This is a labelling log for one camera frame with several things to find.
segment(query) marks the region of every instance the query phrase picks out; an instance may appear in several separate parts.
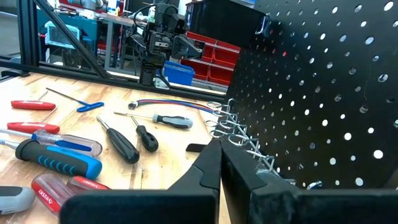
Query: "workbench surface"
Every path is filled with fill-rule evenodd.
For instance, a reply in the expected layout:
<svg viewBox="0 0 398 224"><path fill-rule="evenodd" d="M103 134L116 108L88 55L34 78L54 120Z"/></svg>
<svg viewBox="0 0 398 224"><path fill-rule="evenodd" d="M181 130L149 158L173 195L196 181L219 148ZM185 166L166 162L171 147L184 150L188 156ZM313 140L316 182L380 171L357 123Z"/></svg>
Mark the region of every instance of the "workbench surface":
<svg viewBox="0 0 398 224"><path fill-rule="evenodd" d="M13 78L0 83L1 128L8 122L40 121L49 111L12 109L11 100L37 100L45 92L45 87L53 88L88 103L103 101L104 107L86 113L78 113L81 107L78 102L69 100L49 91L41 100L55 103L58 109L44 122L60 126L60 134L72 134L98 141L103 152L98 159L103 169L96 181L112 189L167 189L178 180L197 158L198 153L185 152L190 143L207 144L211 140L208 127L204 121L216 120L216 117L204 111L178 105L147 105L134 111L128 110L130 101L142 98L181 98L127 88L84 82L68 78L59 78L32 73L31 76ZM193 120L190 130L174 129L163 124L154 124L149 119L137 119L146 126L159 141L159 149L155 153L147 152L137 140L136 126L128 116L113 113L114 110L152 116L154 113L163 115L186 116ZM132 165L125 163L112 148L102 125L97 122L100 117L107 124L125 135L140 152L139 162ZM0 134L0 138L21 142L22 137ZM14 155L14 150L0 146L0 185L30 187L33 178L39 174L52 173L65 183L69 176L56 173L33 162L23 162ZM220 196L220 224L230 223L224 193ZM0 215L0 223L34 224L58 223L44 205L35 199L33 206L21 213Z"/></svg>

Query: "black pegboard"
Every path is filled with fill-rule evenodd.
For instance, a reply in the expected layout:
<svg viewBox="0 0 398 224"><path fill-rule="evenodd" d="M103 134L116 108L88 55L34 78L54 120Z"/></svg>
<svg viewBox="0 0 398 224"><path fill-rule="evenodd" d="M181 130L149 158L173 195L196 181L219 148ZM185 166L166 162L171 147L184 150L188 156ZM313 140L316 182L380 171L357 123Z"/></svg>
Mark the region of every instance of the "black pegboard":
<svg viewBox="0 0 398 224"><path fill-rule="evenodd" d="M396 188L398 1L257 0L255 9L274 28L241 50L227 98L260 150L299 187Z"/></svg>

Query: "black frame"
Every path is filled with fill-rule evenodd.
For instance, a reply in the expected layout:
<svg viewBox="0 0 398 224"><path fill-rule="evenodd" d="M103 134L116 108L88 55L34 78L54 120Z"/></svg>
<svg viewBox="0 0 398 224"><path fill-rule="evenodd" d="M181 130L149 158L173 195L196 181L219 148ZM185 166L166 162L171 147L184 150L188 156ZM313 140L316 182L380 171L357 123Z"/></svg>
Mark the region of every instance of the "black frame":
<svg viewBox="0 0 398 224"><path fill-rule="evenodd" d="M39 61L39 36L37 32L36 5L49 17L55 26L62 31L69 42L82 54L94 71L79 70L76 68L62 67ZM154 86L145 86L128 78L110 75L104 68L96 64L95 58L66 28L52 6L46 0L17 1L19 43L21 48L21 64L12 63L8 57L0 57L0 67L6 67L26 72L37 72L65 78L74 78L88 82L109 84L124 88L151 91L155 93L175 95L196 100L223 101L224 96L189 88L171 86L169 90L159 89Z"/></svg>

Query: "blue container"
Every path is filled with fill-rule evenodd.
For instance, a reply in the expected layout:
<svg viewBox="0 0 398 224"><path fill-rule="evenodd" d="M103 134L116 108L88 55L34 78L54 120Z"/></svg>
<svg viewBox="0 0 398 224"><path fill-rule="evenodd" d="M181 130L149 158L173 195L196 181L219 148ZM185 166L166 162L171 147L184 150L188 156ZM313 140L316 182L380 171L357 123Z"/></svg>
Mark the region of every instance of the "blue container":
<svg viewBox="0 0 398 224"><path fill-rule="evenodd" d="M164 75L169 78L169 82L191 85L194 74L195 71L189 66L169 61L164 63Z"/></svg>

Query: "table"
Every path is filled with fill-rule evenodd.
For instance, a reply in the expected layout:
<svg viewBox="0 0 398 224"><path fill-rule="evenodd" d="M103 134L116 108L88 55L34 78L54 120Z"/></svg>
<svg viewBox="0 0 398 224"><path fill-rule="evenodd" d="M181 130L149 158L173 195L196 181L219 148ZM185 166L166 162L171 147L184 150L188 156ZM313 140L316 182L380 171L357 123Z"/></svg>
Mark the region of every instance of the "table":
<svg viewBox="0 0 398 224"><path fill-rule="evenodd" d="M77 113L76 109L81 105L55 93L48 92L41 99L57 104L58 109L45 122L59 125L60 134L94 139L102 144L103 152L98 159L103 163L103 170L97 181L112 189L167 189L189 169L198 156L198 153L185 152L186 146L190 143L207 144L211 139L208 134L209 128L205 126L204 121L215 120L216 117L212 114L177 105L142 106L133 112L144 115L153 113L184 115L193 120L193 127L187 131L154 124L149 119L138 119L138 122L145 125L159 141L158 151L149 153L143 148L141 142L137 141L136 127L131 118L113 114L113 111L128 110L127 104L130 101L141 98L181 98L38 73L0 83L0 103L2 104L0 126L5 128L6 123L11 121L40 121L44 118L49 113L48 111L12 109L10 101L36 100L45 91L46 86L85 102L103 101L105 103L104 107L86 113ZM96 120L98 115L110 127L123 133L137 147L141 156L137 164L125 163L112 148L102 125ZM23 140L21 137L7 134L0 134L0 138L19 142ZM70 178L33 162L20 161L15 158L12 149L0 146L0 185L30 187L33 178L45 172L55 174L65 183ZM27 211L0 216L0 223L8 224L57 222L57 217L52 215L38 199ZM221 192L220 224L227 223L230 223L228 210L224 193Z"/></svg>

